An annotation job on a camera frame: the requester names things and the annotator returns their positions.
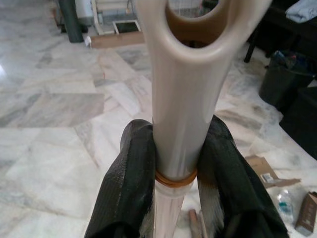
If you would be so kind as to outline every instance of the orange rubber band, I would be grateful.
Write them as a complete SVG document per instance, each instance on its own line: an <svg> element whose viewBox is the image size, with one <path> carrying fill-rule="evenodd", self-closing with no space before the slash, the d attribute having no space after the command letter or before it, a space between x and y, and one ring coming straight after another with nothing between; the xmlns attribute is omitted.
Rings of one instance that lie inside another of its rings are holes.
<svg viewBox="0 0 317 238"><path fill-rule="evenodd" d="M171 188L178 188L178 187L184 187L184 186L187 186L189 185L192 181L194 181L194 179L196 178L197 176L197 169L195 169L195 171L186 179L183 179L181 181L171 181L167 178L165 178L163 175L161 175L157 170L156 170L156 173L155 173L155 179L167 186L167 187L171 187Z"/></svg>

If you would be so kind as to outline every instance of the plastic pipe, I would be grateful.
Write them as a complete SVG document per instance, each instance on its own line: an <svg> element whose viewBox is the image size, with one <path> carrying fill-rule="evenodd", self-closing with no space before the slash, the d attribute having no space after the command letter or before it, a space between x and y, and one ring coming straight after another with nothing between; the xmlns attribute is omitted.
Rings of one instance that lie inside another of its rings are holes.
<svg viewBox="0 0 317 238"><path fill-rule="evenodd" d="M168 0L136 0L153 69L157 169L167 179L194 171L230 62L270 2L221 0L209 14L188 19Z"/></svg>

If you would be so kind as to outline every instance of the black furniture leg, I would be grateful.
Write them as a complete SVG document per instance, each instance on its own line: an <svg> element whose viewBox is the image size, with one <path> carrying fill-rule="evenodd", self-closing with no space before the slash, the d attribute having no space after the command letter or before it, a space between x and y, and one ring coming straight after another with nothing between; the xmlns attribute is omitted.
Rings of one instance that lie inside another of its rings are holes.
<svg viewBox="0 0 317 238"><path fill-rule="evenodd" d="M248 52L246 54L246 57L244 58L245 63L250 62L253 50L256 47L256 41L257 41L259 32L260 32L260 24L256 27L256 29L254 30L254 32L251 36L251 41L250 41L250 45L248 48Z"/></svg>

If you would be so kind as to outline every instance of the cardboard box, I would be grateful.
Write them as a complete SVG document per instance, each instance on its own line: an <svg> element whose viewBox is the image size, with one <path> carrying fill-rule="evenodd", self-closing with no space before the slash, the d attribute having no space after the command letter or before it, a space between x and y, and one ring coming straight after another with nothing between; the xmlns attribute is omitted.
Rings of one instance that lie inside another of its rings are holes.
<svg viewBox="0 0 317 238"><path fill-rule="evenodd" d="M102 36L88 36L85 39L86 46L91 48L112 48L119 46L144 43L143 33L140 31L127 32Z"/></svg>
<svg viewBox="0 0 317 238"><path fill-rule="evenodd" d="M314 225L317 211L317 193L309 192L301 206L295 230L304 236L309 236L314 232Z"/></svg>
<svg viewBox="0 0 317 238"><path fill-rule="evenodd" d="M279 178L271 166L268 164L265 158L258 156L250 156L246 158L246 161L251 166L251 168L259 176L261 182L265 188L277 186L289 186L300 182L300 179L281 179Z"/></svg>

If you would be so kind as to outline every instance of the marble floor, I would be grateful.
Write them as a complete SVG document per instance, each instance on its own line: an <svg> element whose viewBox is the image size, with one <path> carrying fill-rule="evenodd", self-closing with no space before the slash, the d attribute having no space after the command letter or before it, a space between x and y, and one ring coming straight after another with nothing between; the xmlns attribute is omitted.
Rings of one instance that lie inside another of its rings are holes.
<svg viewBox="0 0 317 238"><path fill-rule="evenodd" d="M95 50L71 44L56 28L50 4L0 2L1 238L83 237L124 127L152 118L145 45ZM245 51L232 63L215 114L244 156L264 156L280 178L301 179L287 187L296 217L305 193L317 191L317 161L258 96L268 59L256 50L244 64ZM268 190L273 199L279 191ZM196 183L185 197L176 238L190 237L190 208L200 209ZM287 227L290 237L303 237Z"/></svg>

